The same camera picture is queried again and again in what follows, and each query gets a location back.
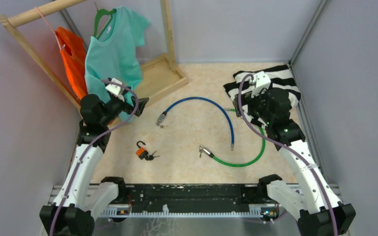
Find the pink hanger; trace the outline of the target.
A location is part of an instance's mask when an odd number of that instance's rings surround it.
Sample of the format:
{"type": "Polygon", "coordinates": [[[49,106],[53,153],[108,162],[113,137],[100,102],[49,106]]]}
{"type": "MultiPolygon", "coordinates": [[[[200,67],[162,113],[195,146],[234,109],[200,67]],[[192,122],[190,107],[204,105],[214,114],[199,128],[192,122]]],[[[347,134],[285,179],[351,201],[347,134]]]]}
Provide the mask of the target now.
{"type": "Polygon", "coordinates": [[[57,36],[57,32],[53,29],[53,27],[51,26],[51,24],[47,21],[47,19],[44,17],[44,15],[42,14],[42,12],[38,9],[38,7],[34,7],[36,12],[40,15],[41,19],[45,22],[45,24],[47,25],[47,27],[50,29],[50,31],[52,32],[52,34],[54,35],[55,39],[56,39],[56,43],[58,45],[58,48],[59,50],[63,50],[64,49],[64,44],[62,45],[58,39],[58,36],[57,36]]]}

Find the black keys bunch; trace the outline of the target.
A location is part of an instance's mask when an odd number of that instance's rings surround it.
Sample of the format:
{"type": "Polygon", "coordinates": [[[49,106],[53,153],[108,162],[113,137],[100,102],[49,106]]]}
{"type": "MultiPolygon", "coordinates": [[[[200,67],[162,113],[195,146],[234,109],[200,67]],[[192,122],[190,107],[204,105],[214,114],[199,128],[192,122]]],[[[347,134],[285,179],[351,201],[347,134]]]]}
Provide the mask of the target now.
{"type": "Polygon", "coordinates": [[[152,161],[155,158],[159,157],[159,155],[155,155],[157,151],[154,151],[152,154],[147,153],[147,155],[144,157],[147,161],[152,161]]]}

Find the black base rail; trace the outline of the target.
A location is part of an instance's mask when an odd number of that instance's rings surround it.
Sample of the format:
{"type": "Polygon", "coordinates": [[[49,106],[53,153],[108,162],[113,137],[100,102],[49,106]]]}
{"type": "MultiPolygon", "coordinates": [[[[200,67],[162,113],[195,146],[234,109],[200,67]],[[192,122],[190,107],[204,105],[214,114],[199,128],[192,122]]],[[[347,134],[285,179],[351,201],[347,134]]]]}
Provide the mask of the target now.
{"type": "Polygon", "coordinates": [[[110,205],[134,215],[276,218],[283,212],[281,204],[265,199],[256,184],[128,184],[110,205]]]}

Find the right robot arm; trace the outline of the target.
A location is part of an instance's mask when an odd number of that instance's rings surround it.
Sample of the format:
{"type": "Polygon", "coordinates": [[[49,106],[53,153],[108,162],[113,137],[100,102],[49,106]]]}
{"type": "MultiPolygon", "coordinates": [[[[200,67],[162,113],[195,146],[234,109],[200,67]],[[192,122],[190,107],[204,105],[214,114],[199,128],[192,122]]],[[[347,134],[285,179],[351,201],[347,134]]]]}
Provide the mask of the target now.
{"type": "Polygon", "coordinates": [[[300,126],[290,118],[289,94],[281,88],[263,89],[261,94],[238,93],[236,102],[243,118],[242,101],[248,114],[261,119],[266,127],[264,139],[272,142],[288,162],[302,191],[291,189],[278,175],[259,180],[258,198],[280,203],[296,220],[303,236],[340,236],[345,234],[356,212],[352,204],[344,204],[333,192],[315,163],[300,126]]]}

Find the orange garment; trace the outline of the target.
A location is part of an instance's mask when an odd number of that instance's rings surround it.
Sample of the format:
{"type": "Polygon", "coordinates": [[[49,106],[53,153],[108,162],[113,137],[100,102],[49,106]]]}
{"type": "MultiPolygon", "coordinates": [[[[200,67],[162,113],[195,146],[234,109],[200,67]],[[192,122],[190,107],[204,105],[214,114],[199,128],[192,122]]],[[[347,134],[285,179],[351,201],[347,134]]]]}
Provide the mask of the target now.
{"type": "Polygon", "coordinates": [[[66,77],[78,99],[88,94],[85,81],[86,50],[82,38],[71,31],[58,27],[56,36],[61,46],[60,54],[63,60],[66,77]]]}

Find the black white striped cloth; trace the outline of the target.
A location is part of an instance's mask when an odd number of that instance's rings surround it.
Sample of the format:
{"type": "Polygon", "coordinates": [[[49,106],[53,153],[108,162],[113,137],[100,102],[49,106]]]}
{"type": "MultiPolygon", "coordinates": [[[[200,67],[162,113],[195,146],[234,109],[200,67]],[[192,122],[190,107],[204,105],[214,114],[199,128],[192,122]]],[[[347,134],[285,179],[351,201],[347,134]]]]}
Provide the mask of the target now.
{"type": "Polygon", "coordinates": [[[223,85],[225,92],[233,102],[237,102],[239,93],[239,85],[242,79],[252,74],[257,79],[257,84],[250,83],[250,78],[247,78],[242,87],[242,105],[244,114],[247,120],[258,127],[266,127],[266,122],[261,118],[257,118],[249,113],[247,106],[247,99],[252,98],[252,95],[258,95],[260,91],[267,91],[268,89],[279,88],[288,92],[288,98],[292,108],[295,108],[300,99],[301,92],[296,84],[293,74],[288,65],[278,65],[266,68],[259,71],[238,71],[233,74],[234,82],[223,85]]]}

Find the blue cable lock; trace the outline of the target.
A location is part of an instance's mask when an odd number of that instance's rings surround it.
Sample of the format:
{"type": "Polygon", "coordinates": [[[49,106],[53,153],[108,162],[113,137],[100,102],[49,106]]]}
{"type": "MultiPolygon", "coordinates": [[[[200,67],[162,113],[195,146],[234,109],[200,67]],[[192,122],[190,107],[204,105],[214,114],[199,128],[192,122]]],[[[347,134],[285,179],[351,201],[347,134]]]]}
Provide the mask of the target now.
{"type": "Polygon", "coordinates": [[[219,105],[217,102],[200,96],[190,96],[186,98],[179,99],[175,102],[173,102],[171,105],[169,105],[165,110],[163,110],[159,117],[156,120],[156,126],[163,127],[163,122],[165,118],[168,116],[168,113],[173,110],[175,107],[183,104],[183,103],[189,103],[197,101],[199,105],[201,105],[200,111],[198,109],[194,109],[194,113],[196,115],[200,115],[206,112],[207,108],[212,111],[218,111],[219,114],[224,118],[224,120],[227,123],[227,127],[229,129],[229,135],[230,135],[230,150],[234,151],[235,149],[235,129],[234,125],[232,123],[232,120],[230,116],[227,114],[226,110],[219,105]]]}

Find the wooden clothes rack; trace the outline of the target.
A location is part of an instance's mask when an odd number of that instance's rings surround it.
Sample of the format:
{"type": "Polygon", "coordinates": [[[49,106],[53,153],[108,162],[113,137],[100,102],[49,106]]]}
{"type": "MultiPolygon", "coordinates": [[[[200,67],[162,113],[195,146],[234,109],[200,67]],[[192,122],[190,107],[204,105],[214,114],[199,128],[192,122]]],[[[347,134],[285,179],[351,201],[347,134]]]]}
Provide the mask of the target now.
{"type": "MultiPolygon", "coordinates": [[[[19,26],[33,22],[39,19],[41,16],[47,16],[77,4],[80,4],[79,0],[55,0],[39,6],[37,9],[27,10],[12,17],[7,17],[6,15],[1,14],[0,23],[29,54],[36,64],[39,65],[50,80],[54,82],[63,95],[76,108],[79,108],[79,99],[77,96],[63,84],[61,79],[51,69],[44,58],[33,48],[24,35],[17,29],[19,26]]],[[[178,67],[175,61],[169,2],[167,0],[162,0],[160,1],[160,6],[167,53],[141,65],[143,81],[135,90],[137,95],[148,97],[150,99],[147,103],[148,106],[158,102],[167,95],[188,84],[188,78],[178,67]]]]}

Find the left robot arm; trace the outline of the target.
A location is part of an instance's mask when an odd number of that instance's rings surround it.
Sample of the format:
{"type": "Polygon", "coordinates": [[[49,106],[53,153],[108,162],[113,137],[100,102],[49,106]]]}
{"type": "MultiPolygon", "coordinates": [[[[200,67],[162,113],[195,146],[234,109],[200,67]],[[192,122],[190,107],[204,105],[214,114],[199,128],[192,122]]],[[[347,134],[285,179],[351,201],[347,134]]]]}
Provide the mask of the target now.
{"type": "Polygon", "coordinates": [[[149,98],[132,98],[132,104],[112,96],[104,103],[95,94],[80,101],[79,135],[71,168],[61,190],[39,217],[50,236],[91,236],[95,222],[108,205],[128,197],[122,177],[105,177],[97,190],[87,195],[95,168],[107,148],[112,130],[108,125],[121,113],[140,116],[149,98]]]}

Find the teal t-shirt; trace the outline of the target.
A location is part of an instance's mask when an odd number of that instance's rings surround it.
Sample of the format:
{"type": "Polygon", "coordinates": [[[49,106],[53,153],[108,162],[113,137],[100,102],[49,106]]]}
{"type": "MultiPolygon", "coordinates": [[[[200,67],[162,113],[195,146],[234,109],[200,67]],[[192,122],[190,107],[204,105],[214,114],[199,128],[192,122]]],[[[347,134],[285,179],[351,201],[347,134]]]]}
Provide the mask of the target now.
{"type": "Polygon", "coordinates": [[[150,22],[126,6],[113,14],[100,38],[91,37],[85,59],[85,81],[89,94],[110,101],[103,80],[115,78],[135,90],[143,80],[136,48],[145,45],[145,31],[150,22]]]}

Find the orange padlock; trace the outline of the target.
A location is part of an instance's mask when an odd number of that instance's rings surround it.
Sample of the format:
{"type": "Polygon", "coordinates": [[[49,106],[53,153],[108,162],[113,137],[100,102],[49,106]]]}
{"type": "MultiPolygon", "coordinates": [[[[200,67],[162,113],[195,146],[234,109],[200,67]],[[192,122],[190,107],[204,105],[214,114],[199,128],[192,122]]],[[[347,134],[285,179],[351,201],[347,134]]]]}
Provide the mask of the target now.
{"type": "Polygon", "coordinates": [[[138,141],[136,143],[138,150],[136,152],[136,155],[141,159],[147,159],[149,157],[149,152],[145,149],[146,143],[143,141],[138,141]]]}

